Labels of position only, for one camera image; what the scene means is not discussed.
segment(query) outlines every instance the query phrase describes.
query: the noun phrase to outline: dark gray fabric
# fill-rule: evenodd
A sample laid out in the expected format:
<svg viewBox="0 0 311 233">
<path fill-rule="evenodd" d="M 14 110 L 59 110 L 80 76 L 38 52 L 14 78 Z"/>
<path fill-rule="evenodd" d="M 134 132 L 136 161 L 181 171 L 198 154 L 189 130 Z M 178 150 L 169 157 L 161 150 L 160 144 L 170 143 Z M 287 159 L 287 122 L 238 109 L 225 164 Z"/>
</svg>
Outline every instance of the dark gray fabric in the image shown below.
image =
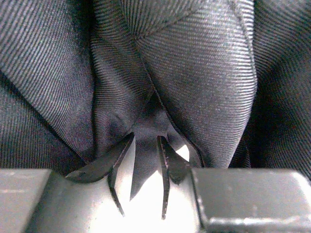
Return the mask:
<svg viewBox="0 0 311 233">
<path fill-rule="evenodd" d="M 65 175 L 135 132 L 132 196 L 158 135 L 311 178 L 310 25 L 308 0 L 0 0 L 0 166 Z"/>
</svg>

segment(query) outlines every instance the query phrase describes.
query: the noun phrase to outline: stitching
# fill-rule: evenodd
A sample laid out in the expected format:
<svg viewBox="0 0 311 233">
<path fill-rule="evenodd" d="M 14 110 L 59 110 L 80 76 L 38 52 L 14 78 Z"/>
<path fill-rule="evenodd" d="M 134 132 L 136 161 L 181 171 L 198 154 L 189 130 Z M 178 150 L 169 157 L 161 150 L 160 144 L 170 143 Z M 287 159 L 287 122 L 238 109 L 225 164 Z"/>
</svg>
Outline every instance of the stitching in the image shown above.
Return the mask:
<svg viewBox="0 0 311 233">
<path fill-rule="evenodd" d="M 251 40 L 249 38 L 249 34 L 248 34 L 248 31 L 247 31 L 247 28 L 246 28 L 246 25 L 245 25 L 245 21 L 244 21 L 244 19 L 242 17 L 241 10 L 240 10 L 240 8 L 238 6 L 237 0 L 227 0 L 227 4 L 229 5 L 230 9 L 233 11 L 234 15 L 238 19 L 238 22 L 239 22 L 239 24 L 240 24 L 240 26 L 242 28 L 242 32 L 244 34 L 244 37 L 245 37 L 245 40 L 246 40 L 246 43 L 247 43 L 249 57 L 250 57 L 250 60 L 251 60 L 251 67 L 252 67 L 253 75 L 254 75 L 254 78 L 255 78 L 255 85 L 257 86 L 257 76 L 256 76 L 254 53 L 253 53 L 253 50 L 252 50 L 252 42 L 251 42 Z"/>
<path fill-rule="evenodd" d="M 200 4 L 200 5 L 201 5 L 201 4 L 206 4 L 208 1 L 209 1 L 209 0 L 202 0 L 202 1 L 199 2 L 199 4 Z M 173 19 L 172 21 L 168 21 L 168 22 L 166 22 L 166 23 L 163 23 L 163 24 L 159 25 L 159 27 L 157 27 L 157 28 L 151 29 L 151 30 L 148 31 L 148 32 L 145 32 L 145 33 L 143 33 L 143 34 L 134 36 L 134 40 L 139 40 L 139 39 L 145 38 L 145 37 L 147 37 L 147 36 L 149 36 L 149 35 L 158 33 L 158 32 L 160 32 L 161 30 L 163 30 L 163 29 L 165 29 L 165 28 L 167 28 L 167 27 L 169 27 L 169 26 L 171 26 L 171 25 L 174 25 L 174 24 L 176 24 L 177 22 L 179 22 L 179 21 L 181 21 L 181 20 L 183 20 L 183 19 L 185 19 L 185 18 L 187 18 L 187 17 L 190 17 L 191 15 L 197 13 L 199 10 L 201 10 L 201 9 L 203 9 L 203 8 L 204 8 L 204 6 L 200 6 L 200 7 L 195 8 L 195 9 L 191 9 L 191 8 L 190 8 L 190 9 L 187 9 L 187 10 L 185 10 L 185 11 L 182 13 L 182 15 L 176 16 L 175 19 Z"/>
<path fill-rule="evenodd" d="M 124 15 L 124 12 L 123 12 L 123 10 L 121 9 L 121 7 L 120 7 L 120 10 L 121 10 L 121 13 L 123 14 L 123 19 L 124 19 L 124 21 L 125 21 L 125 23 L 126 23 L 126 25 L 127 25 L 127 28 L 128 28 L 128 30 L 130 31 L 130 28 L 129 28 L 127 22 L 126 22 L 125 15 Z M 144 71 L 146 72 L 147 77 L 148 77 L 148 79 L 149 79 L 149 81 L 150 81 L 150 84 L 151 84 L 151 86 L 152 86 L 154 92 L 156 93 L 156 95 L 157 95 L 157 97 L 158 97 L 158 99 L 159 99 L 159 102 L 160 102 L 160 104 L 161 104 L 163 110 L 165 111 L 165 113 L 166 113 L 168 119 L 170 120 L 172 126 L 175 128 L 175 130 L 180 134 L 180 136 L 181 136 L 183 139 L 186 139 L 186 140 L 193 146 L 193 148 L 196 150 L 197 154 L 199 155 L 199 159 L 200 159 L 200 162 L 201 162 L 201 167 L 205 167 L 205 166 L 206 166 L 206 165 L 205 165 L 205 162 L 204 162 L 204 160 L 202 159 L 202 155 L 201 155 L 200 151 L 198 150 L 198 148 L 194 145 L 193 142 L 191 142 L 189 139 L 187 139 L 187 137 L 186 137 L 186 136 L 181 132 L 181 130 L 176 126 L 176 124 L 175 124 L 175 123 L 173 122 L 173 120 L 172 120 L 171 115 L 169 114 L 169 112 L 167 111 L 166 107 L 164 106 L 163 101 L 161 100 L 161 97 L 160 97 L 160 95 L 159 95 L 159 93 L 158 93 L 158 91 L 157 91 L 157 89 L 156 89 L 156 87 L 155 87 L 155 85 L 154 85 L 154 82 L 153 82 L 153 80 L 152 80 L 152 78 L 151 78 L 151 76 L 150 76 L 150 74 L 149 74 L 149 72 L 148 72 L 148 70 L 147 70 L 147 68 L 146 68 L 146 65 L 145 65 L 145 63 L 143 62 L 143 59 L 142 59 L 141 54 L 140 54 L 140 52 L 139 52 L 139 50 L 138 50 L 138 48 L 137 48 L 137 45 L 136 45 L 135 40 L 134 40 L 134 45 L 135 45 L 135 47 L 134 47 L 135 52 L 137 53 L 137 55 L 138 55 L 138 57 L 139 57 L 139 59 L 140 59 L 140 62 L 141 62 L 141 64 L 142 64 L 142 66 L 143 66 L 143 69 L 144 69 Z"/>
</svg>

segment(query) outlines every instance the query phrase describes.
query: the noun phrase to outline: dark textile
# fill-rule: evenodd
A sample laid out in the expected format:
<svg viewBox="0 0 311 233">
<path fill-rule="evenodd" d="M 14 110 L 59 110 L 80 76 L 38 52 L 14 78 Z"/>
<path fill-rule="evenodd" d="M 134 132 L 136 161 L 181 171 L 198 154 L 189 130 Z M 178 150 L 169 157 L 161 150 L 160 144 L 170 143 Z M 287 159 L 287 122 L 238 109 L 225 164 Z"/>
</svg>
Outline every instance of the dark textile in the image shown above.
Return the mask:
<svg viewBox="0 0 311 233">
<path fill-rule="evenodd" d="M 0 0 L 0 167 L 61 174 L 135 132 L 311 179 L 309 0 Z"/>
</svg>

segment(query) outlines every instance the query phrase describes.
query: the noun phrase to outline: twill fabric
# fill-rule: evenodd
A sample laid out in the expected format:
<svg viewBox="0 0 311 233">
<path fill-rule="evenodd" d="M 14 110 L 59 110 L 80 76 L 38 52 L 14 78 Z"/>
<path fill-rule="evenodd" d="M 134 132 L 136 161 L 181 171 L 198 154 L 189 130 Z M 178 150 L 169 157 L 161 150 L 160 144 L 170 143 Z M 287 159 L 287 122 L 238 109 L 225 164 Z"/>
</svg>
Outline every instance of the twill fabric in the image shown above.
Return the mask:
<svg viewBox="0 0 311 233">
<path fill-rule="evenodd" d="M 195 167 L 311 179 L 309 0 L 0 0 L 0 167 L 85 166 L 134 132 Z"/>
</svg>

